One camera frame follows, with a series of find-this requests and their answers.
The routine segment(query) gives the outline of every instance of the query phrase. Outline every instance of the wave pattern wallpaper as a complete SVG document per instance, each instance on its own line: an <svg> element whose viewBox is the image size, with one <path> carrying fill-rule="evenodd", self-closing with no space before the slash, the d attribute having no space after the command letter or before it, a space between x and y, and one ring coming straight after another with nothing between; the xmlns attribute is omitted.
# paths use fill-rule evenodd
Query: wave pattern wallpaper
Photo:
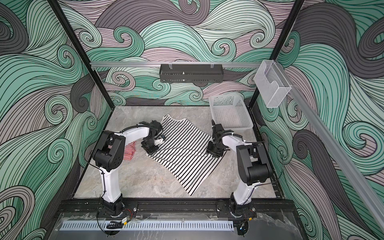
<svg viewBox="0 0 384 240"><path fill-rule="evenodd" d="M384 200L384 1L305 6L278 57L292 84ZM285 197L309 239L371 240L384 234L294 99L258 98L257 123Z"/></svg>
<svg viewBox="0 0 384 240"><path fill-rule="evenodd" d="M322 0L311 0L312 5ZM59 0L91 61L269 59L293 0ZM159 68L98 68L115 105L209 105L249 101L257 69L225 69L222 83L161 83Z"/></svg>
<svg viewBox="0 0 384 240"><path fill-rule="evenodd" d="M46 0L0 1L1 239L44 237L109 117L71 45Z"/></svg>

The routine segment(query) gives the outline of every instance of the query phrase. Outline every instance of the plastic basket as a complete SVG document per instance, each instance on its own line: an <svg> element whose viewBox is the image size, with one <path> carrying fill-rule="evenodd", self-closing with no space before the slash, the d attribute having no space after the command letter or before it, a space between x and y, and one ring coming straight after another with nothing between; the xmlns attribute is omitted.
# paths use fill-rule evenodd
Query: plastic basket
<svg viewBox="0 0 384 240"><path fill-rule="evenodd" d="M242 132L253 127L251 117L241 96L224 94L209 97L212 119L224 130Z"/></svg>

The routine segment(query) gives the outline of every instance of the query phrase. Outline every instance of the black frame post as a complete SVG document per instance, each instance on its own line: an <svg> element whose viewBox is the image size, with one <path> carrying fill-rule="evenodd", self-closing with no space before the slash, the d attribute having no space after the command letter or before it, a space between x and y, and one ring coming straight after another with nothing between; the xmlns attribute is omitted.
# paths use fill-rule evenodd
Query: black frame post
<svg viewBox="0 0 384 240"><path fill-rule="evenodd" d="M276 60L277 59L285 41L288 38L289 33L291 32L293 24L295 23L296 18L299 15L299 12L300 12L303 4L304 4L304 0L296 0L294 2L292 9L291 9L291 12L289 13L288 18L285 21L283 30L279 36L279 39L276 42L276 45L275 45L275 47L271 53L269 60ZM252 96L251 100L249 101L249 105L248 105L251 108L251 110L252 110L253 106L255 105L259 94L260 94L259 90L256 89L255 92L253 93L253 96Z"/></svg>
<svg viewBox="0 0 384 240"><path fill-rule="evenodd" d="M81 60L83 61L83 63L87 67L89 74L91 75L91 77L95 81L96 85L100 89L101 94L104 96L109 107L113 111L115 109L115 105L113 104L111 97L109 96L107 90L105 89L103 82L101 81L98 73L92 69L91 64L90 64L91 60L89 59L88 55L85 53L80 41L76 37L76 34L74 33L67 17L65 16L63 10L61 9L59 3L57 2L57 0L47 0L47 1L48 1L49 5L51 6L53 12L55 13L57 19L59 20L61 26L63 27L64 31L67 33L69 39L71 40L75 50L77 51L77 53L79 54L79 56L81 58Z"/></svg>

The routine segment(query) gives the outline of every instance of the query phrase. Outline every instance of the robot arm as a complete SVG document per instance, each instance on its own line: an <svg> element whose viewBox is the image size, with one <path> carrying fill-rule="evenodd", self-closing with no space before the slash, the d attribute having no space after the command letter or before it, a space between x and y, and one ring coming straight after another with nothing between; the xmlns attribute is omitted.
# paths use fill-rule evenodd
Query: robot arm
<svg viewBox="0 0 384 240"><path fill-rule="evenodd" d="M124 156L126 145L143 139L142 147L149 155L154 154L165 141L161 135L162 126L157 121L141 122L123 129L121 132L104 131L92 152L92 158L101 174L103 186L103 206L112 216L119 216L123 209L122 194L119 187L119 166Z"/></svg>
<svg viewBox="0 0 384 240"><path fill-rule="evenodd" d="M241 135L233 133L232 130L225 131L221 124L215 124L213 120L212 130L212 142L208 143L207 153L222 157L228 148L236 152L241 181L231 198L234 201L232 212L240 213L237 210L251 202L253 190L272 173L264 145L261 142L245 142Z"/></svg>

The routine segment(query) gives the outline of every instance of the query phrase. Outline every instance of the red and white striped cloth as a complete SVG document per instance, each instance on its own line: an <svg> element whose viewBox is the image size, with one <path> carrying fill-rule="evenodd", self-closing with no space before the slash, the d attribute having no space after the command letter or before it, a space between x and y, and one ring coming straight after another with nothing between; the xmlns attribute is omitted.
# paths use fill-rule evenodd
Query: red and white striped cloth
<svg viewBox="0 0 384 240"><path fill-rule="evenodd" d="M136 141L131 142L130 144L126 145L124 148L124 157L122 158L123 161L125 160L132 160L133 155L136 152Z"/></svg>

